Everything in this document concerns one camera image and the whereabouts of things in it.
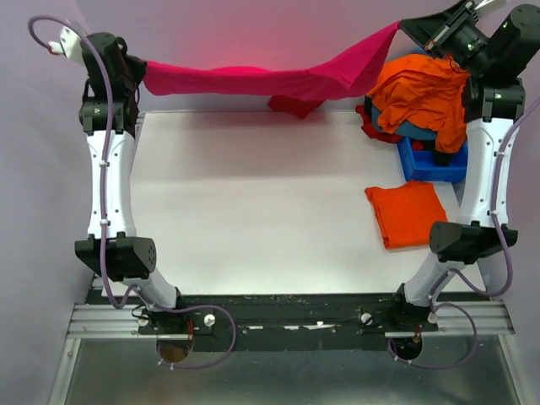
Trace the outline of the magenta t-shirt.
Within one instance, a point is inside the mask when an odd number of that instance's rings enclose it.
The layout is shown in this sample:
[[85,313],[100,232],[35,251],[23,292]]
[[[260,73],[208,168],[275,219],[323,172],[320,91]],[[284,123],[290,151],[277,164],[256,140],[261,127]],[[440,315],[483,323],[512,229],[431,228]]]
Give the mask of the magenta t-shirt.
[[272,109],[304,118],[327,100],[358,97],[369,92],[376,84],[397,32],[395,22],[327,62],[301,69],[195,69],[149,61],[143,83],[155,96],[268,96]]

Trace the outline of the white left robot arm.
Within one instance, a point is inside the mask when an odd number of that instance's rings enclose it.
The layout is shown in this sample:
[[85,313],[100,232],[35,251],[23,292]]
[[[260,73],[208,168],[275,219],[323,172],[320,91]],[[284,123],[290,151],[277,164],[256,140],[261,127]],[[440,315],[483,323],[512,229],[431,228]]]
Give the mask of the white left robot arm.
[[115,298],[113,283],[159,311],[158,323],[167,332],[180,332],[187,321],[180,292],[159,272],[155,243],[138,236],[132,216],[138,88],[146,64],[129,56],[126,42],[110,33],[84,37],[81,48],[88,78],[79,120],[91,158],[92,204],[88,235],[74,244],[76,257],[102,278],[116,308],[127,301]]

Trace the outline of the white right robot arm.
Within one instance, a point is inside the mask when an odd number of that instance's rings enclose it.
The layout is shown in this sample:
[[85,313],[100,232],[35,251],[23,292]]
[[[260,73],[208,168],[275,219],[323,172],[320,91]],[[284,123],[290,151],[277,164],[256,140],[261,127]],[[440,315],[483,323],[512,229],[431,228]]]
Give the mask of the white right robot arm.
[[462,201],[456,221],[432,225],[428,257],[401,286],[405,301],[387,312],[400,331],[419,320],[415,306],[430,306],[454,276],[463,275],[462,269],[495,253],[507,254],[517,241],[517,231],[508,226],[506,191],[516,135],[539,105],[525,105],[520,77],[539,51],[539,8],[514,7],[486,36],[476,24],[493,6],[492,1],[460,1],[398,25],[426,53],[449,56],[469,74],[462,92],[468,148]]

